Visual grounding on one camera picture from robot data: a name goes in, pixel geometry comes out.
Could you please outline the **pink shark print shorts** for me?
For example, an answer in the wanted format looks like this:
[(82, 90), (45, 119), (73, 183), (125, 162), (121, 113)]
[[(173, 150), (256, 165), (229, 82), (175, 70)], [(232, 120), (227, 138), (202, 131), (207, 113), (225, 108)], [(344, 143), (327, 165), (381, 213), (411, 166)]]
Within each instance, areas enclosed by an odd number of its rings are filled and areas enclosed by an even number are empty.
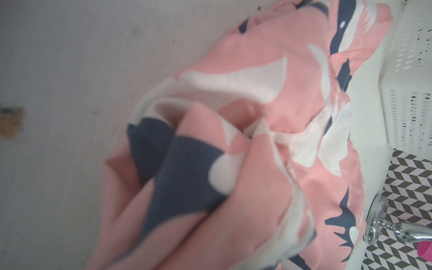
[(146, 94), (89, 270), (343, 270), (365, 231), (354, 73), (387, 4), (278, 1)]

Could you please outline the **white perforated plastic basket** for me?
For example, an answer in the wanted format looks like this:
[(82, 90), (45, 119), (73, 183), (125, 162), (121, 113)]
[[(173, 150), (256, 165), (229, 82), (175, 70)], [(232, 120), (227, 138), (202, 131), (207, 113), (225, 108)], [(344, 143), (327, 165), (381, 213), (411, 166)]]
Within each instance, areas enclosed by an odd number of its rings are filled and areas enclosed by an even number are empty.
[(380, 89), (390, 146), (431, 160), (431, 1), (405, 2)]

